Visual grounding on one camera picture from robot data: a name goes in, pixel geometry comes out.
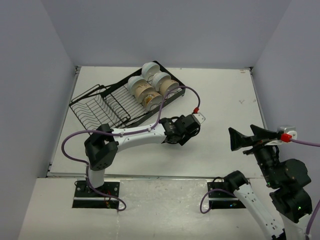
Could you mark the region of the plain beige bowl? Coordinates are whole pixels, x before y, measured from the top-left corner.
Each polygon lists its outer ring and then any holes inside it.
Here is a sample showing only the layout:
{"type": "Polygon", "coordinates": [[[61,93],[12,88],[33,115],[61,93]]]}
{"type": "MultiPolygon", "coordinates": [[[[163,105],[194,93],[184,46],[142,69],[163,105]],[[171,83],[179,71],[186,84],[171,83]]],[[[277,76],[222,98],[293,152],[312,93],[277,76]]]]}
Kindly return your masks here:
{"type": "Polygon", "coordinates": [[[172,79],[167,79],[162,82],[159,92],[161,93],[162,96],[165,96],[169,91],[174,89],[175,87],[178,87],[179,83],[175,80],[172,79]]]}

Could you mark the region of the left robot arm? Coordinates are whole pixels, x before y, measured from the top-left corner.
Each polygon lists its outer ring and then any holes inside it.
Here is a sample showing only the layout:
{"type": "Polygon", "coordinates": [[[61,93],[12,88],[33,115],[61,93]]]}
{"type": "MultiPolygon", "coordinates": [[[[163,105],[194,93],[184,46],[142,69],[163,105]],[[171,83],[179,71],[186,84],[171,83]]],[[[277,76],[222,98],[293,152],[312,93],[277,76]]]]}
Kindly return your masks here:
{"type": "Polygon", "coordinates": [[[205,120],[201,113],[192,113],[187,116],[164,117],[158,124],[133,128],[111,128],[107,123],[101,125],[84,142],[89,161],[87,192],[94,197],[103,193],[105,169],[111,166],[118,152],[147,144],[183,146],[200,132],[205,120]]]}

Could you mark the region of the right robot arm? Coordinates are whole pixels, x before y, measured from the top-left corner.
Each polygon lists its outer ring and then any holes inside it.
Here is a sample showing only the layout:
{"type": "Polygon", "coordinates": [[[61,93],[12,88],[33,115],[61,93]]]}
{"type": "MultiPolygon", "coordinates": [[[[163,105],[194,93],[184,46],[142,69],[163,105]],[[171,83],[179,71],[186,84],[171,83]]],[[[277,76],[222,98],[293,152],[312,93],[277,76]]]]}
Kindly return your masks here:
{"type": "Polygon", "coordinates": [[[266,181],[274,191],[269,194],[279,212],[283,224],[268,212],[256,197],[247,178],[234,171],[223,178],[223,191],[227,196],[236,196],[249,210],[267,240],[310,240],[311,226],[319,210],[312,207],[312,200],[304,187],[311,183],[306,165],[295,158],[280,161],[279,145],[297,143],[298,133],[291,125],[283,125],[270,131],[250,125],[252,136],[246,136],[234,128],[228,129],[230,149],[245,148],[245,155],[254,155],[266,181]]]}

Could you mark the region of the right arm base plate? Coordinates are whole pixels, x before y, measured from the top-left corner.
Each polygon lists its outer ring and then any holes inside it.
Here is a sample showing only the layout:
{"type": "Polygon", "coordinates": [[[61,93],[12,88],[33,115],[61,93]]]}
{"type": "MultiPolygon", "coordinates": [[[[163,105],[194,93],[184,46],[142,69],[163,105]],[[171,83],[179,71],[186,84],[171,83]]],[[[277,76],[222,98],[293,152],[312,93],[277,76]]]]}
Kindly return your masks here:
{"type": "MultiPolygon", "coordinates": [[[[207,189],[209,191],[213,189],[222,189],[227,192],[231,192],[230,186],[227,182],[211,181],[207,183],[207,189]]],[[[244,204],[237,198],[233,197],[222,191],[214,191],[208,195],[209,207],[211,209],[245,209],[244,204]]]]}

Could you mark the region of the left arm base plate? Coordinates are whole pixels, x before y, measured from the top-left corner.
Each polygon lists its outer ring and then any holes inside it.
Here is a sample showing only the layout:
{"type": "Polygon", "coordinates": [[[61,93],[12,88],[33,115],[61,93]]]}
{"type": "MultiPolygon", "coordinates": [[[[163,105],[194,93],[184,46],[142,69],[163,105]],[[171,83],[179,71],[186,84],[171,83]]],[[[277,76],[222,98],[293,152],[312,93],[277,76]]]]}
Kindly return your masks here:
{"type": "MultiPolygon", "coordinates": [[[[73,209],[117,209],[119,201],[112,197],[105,197],[93,191],[85,180],[74,182],[73,209]]],[[[97,190],[105,195],[119,196],[120,182],[105,181],[97,190]]]]}

